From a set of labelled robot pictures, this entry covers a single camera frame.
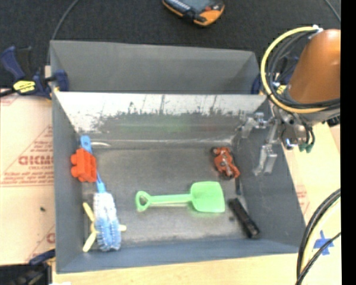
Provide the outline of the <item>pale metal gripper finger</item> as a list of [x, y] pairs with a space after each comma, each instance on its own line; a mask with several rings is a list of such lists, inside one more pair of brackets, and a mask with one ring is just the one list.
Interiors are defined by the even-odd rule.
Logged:
[[248, 138], [253, 129], [266, 129], [273, 124], [273, 119], [273, 116], [265, 118], [263, 112], [255, 112], [247, 116], [240, 128], [241, 137]]
[[272, 144], [261, 146], [258, 165], [253, 169], [254, 175], [270, 175], [274, 169], [277, 157], [278, 155]]

